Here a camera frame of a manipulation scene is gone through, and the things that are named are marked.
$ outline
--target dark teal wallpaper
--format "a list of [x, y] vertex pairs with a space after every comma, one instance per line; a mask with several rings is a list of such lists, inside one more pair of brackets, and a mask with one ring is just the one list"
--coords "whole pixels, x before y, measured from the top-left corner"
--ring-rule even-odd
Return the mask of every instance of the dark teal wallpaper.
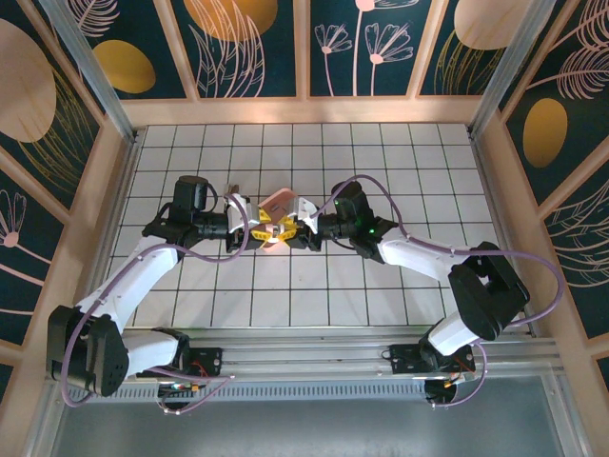
[[533, 47], [529, 51], [529, 54], [527, 55], [526, 59], [524, 59], [524, 62], [522, 63], [521, 68], [518, 71], [518, 74], [514, 77], [512, 84], [510, 84], [510, 87], [507, 88], [505, 95], [501, 99], [501, 101], [499, 103], [500, 110], [503, 110], [503, 108], [505, 108], [505, 105], [507, 104], [507, 102], [509, 102], [512, 94], [514, 93], [514, 90], [516, 90], [516, 86], [519, 84], [519, 82], [521, 80], [522, 75], [524, 74], [526, 69], [528, 69], [529, 65], [531, 64], [531, 61], [535, 57], [535, 54], [537, 54], [537, 51], [540, 49], [541, 43], [543, 43], [543, 40], [545, 39], [546, 35], [548, 34], [548, 31], [550, 31], [550, 29], [552, 29], [552, 25], [554, 24], [554, 21], [556, 21], [556, 17], [559, 15], [559, 13], [562, 10], [562, 7], [564, 7], [565, 3], [566, 3], [566, 0], [557, 0], [556, 3], [554, 4], [554, 7], [552, 8], [552, 13], [550, 14], [549, 19], [546, 21], [545, 26], [541, 30], [541, 33], [538, 35], [537, 39], [535, 40], [535, 43], [533, 44]]
[[482, 95], [527, 3], [450, 0], [420, 95]]
[[606, 2], [580, 2], [507, 120], [539, 204], [609, 135], [608, 30]]
[[296, 96], [292, 0], [171, 5], [202, 98]]
[[311, 96], [405, 95], [430, 4], [312, 0]]
[[69, 0], [81, 31], [119, 98], [185, 98], [152, 0], [94, 3]]
[[16, 2], [0, 42], [0, 146], [70, 208], [99, 125]]
[[588, 338], [609, 333], [609, 162], [545, 225]]
[[4, 392], [7, 391], [7, 387], [9, 386], [11, 374], [11, 366], [0, 364], [0, 405], [2, 404], [2, 399], [4, 398]]
[[605, 387], [609, 390], [609, 357], [598, 359], [597, 364], [599, 364], [600, 375], [605, 382]]
[[0, 171], [0, 340], [23, 343], [62, 230]]

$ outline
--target metal bracket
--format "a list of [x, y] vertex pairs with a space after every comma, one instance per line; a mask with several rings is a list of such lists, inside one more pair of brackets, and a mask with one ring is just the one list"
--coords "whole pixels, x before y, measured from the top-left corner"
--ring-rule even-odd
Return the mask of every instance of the metal bracket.
[[388, 360], [391, 363], [393, 374], [428, 374], [434, 373], [459, 373], [462, 371], [476, 371], [474, 355], [470, 346], [464, 346], [447, 357], [447, 365], [435, 370], [429, 366], [421, 357], [421, 346], [415, 345], [392, 345], [389, 347]]

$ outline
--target yellow object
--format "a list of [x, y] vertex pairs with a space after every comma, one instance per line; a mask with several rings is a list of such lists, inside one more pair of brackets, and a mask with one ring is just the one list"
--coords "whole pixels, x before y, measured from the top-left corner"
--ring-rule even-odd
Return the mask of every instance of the yellow object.
[[535, 168], [547, 167], [559, 155], [567, 136], [567, 111], [560, 102], [542, 98], [524, 122], [524, 157]]
[[239, 29], [239, 41], [244, 41], [251, 38], [251, 32], [239, 26], [233, 1], [246, 27], [249, 17], [261, 35], [275, 22], [277, 0], [184, 0], [184, 4], [192, 20], [208, 35], [219, 40], [236, 41]]
[[32, 143], [50, 129], [57, 90], [53, 67], [27, 33], [0, 19], [0, 131]]
[[[531, 0], [459, 0], [455, 9], [455, 32], [472, 50], [500, 50], [514, 37]], [[548, 11], [545, 21], [550, 17]]]
[[142, 93], [154, 86], [154, 67], [144, 53], [130, 43], [107, 40], [97, 45], [93, 53], [115, 89]]

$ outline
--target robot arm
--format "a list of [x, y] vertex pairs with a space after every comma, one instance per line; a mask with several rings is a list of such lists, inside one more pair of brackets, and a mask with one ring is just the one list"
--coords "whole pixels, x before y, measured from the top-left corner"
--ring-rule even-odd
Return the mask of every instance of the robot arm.
[[[467, 248], [472, 255], [464, 256], [455, 255], [454, 250], [442, 254], [412, 243], [403, 237], [396, 223], [374, 216], [357, 182], [349, 183], [335, 198], [336, 214], [312, 218], [316, 208], [296, 197], [285, 211], [287, 219], [281, 219], [283, 225], [289, 226], [289, 230], [283, 232], [284, 238], [260, 231], [276, 226], [261, 224], [266, 213], [253, 208], [247, 199], [237, 194], [233, 196], [245, 206], [247, 221], [230, 204], [226, 205], [224, 213], [205, 212], [206, 186], [207, 181], [203, 178], [180, 178], [173, 202], [146, 226], [144, 237], [123, 267], [136, 258], [140, 262], [125, 274], [105, 303], [96, 309], [77, 340], [69, 364], [70, 384], [107, 396], [131, 374], [153, 367], [188, 367], [188, 339], [180, 332], [156, 328], [138, 336], [122, 336], [130, 315], [143, 298], [184, 256], [171, 247], [160, 248], [145, 257], [140, 253], [161, 244], [192, 248], [203, 240], [214, 239], [224, 240], [226, 251], [231, 252], [243, 243], [245, 226], [253, 233], [246, 248], [259, 248], [269, 239], [281, 239], [292, 248], [319, 251], [324, 240], [348, 239], [364, 258], [411, 268], [437, 280], [448, 277], [459, 311], [442, 319], [418, 344], [417, 357], [427, 372], [445, 368], [452, 354], [479, 338], [495, 339], [528, 302], [526, 288], [503, 257], [475, 255], [476, 249], [497, 247], [482, 244], [478, 248]], [[54, 379], [60, 378], [67, 340], [76, 323], [118, 274], [110, 276], [76, 307], [59, 307], [51, 314], [48, 371]]]

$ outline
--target floor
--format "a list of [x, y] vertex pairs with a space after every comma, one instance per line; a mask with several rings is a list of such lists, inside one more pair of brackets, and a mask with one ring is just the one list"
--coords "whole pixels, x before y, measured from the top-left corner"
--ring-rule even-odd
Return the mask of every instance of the floor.
[[[320, 205], [332, 187], [366, 173], [395, 197], [414, 234], [454, 246], [497, 243], [462, 125], [300, 124], [152, 126], [147, 130], [108, 274], [134, 249], [143, 225], [171, 199], [179, 176], [222, 191], [238, 184], [253, 202], [284, 187]], [[362, 183], [375, 213], [380, 191]], [[196, 247], [226, 255], [219, 242]], [[281, 247], [219, 267], [187, 257], [164, 276], [136, 327], [431, 325], [455, 310], [447, 281], [356, 257], [332, 243], [321, 253]]]

